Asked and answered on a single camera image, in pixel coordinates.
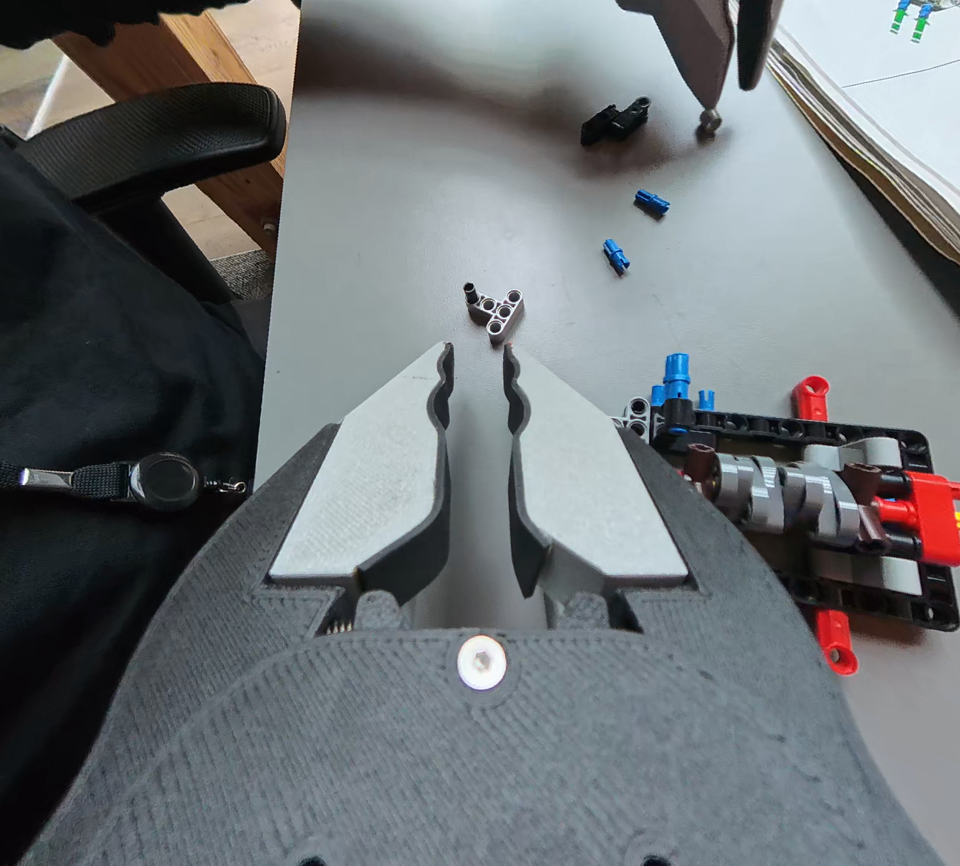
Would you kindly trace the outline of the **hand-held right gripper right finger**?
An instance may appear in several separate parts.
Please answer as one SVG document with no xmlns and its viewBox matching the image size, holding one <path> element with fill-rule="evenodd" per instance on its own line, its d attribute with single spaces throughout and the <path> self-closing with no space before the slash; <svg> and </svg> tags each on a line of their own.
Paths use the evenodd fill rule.
<svg viewBox="0 0 960 866">
<path fill-rule="evenodd" d="M 525 598 L 672 587 L 688 565 L 623 430 L 532 354 L 505 345 L 510 555 Z"/>
</svg>

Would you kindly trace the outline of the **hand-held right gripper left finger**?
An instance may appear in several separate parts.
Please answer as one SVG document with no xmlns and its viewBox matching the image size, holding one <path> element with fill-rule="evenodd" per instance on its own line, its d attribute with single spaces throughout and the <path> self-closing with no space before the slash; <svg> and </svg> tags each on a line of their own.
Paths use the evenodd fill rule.
<svg viewBox="0 0 960 866">
<path fill-rule="evenodd" d="M 405 605 L 450 553 L 453 344 L 430 347 L 335 430 L 268 578 Z"/>
</svg>

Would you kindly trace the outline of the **grey T-shaped lego beam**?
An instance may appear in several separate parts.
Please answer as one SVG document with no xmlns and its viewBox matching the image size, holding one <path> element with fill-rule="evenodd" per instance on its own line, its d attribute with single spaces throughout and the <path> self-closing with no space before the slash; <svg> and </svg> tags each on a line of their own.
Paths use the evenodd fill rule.
<svg viewBox="0 0 960 866">
<path fill-rule="evenodd" d="M 466 305 L 469 316 L 475 324 L 485 327 L 492 346 L 500 346 L 510 339 L 523 315 L 524 296 L 519 289 L 510 289 L 501 298 L 483 294 L 481 296 L 479 308 L 469 309 Z"/>
</svg>

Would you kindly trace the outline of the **white instruction booklet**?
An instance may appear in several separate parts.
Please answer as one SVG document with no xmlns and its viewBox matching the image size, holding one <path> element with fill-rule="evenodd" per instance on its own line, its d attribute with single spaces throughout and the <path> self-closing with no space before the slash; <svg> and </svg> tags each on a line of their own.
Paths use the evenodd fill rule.
<svg viewBox="0 0 960 866">
<path fill-rule="evenodd" d="M 959 262 L 959 0 L 784 0 L 767 65 L 822 139 Z"/>
</svg>

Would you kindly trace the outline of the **person's dark clothed torso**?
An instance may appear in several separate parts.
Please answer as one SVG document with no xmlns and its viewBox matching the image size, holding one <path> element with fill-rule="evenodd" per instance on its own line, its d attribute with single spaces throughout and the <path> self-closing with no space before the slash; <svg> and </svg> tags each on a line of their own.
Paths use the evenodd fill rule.
<svg viewBox="0 0 960 866">
<path fill-rule="evenodd" d="M 73 471 L 180 454 L 249 480 L 264 373 L 209 306 L 2 145 L 2 463 Z M 143 632 L 235 509 L 2 489 L 1 846 L 18 861 L 84 763 Z"/>
</svg>

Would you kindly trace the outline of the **wooden desk leg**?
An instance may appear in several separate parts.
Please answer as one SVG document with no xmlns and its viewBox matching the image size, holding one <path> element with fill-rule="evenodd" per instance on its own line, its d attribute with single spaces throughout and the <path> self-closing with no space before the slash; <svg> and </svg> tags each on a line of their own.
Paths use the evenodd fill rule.
<svg viewBox="0 0 960 866">
<path fill-rule="evenodd" d="M 256 0 L 219 13 L 163 16 L 158 25 L 119 25 L 98 46 L 66 33 L 64 54 L 34 128 L 42 130 L 111 101 L 208 81 L 266 84 L 292 103 L 299 14 L 288 0 Z M 276 256 L 285 152 L 250 172 L 179 188 L 164 203 L 209 259 L 254 248 Z"/>
</svg>

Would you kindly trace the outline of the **lego engine frame assembly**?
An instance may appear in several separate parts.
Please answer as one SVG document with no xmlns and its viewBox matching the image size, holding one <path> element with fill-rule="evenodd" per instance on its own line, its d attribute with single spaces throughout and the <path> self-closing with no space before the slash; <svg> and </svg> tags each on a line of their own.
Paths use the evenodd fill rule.
<svg viewBox="0 0 960 866">
<path fill-rule="evenodd" d="M 690 394 L 690 356 L 615 426 L 659 452 L 744 533 L 790 594 L 834 672 L 853 675 L 850 615 L 956 632 L 958 482 L 938 474 L 927 438 L 830 419 L 830 383 L 791 393 L 790 416 L 720 412 Z"/>
</svg>

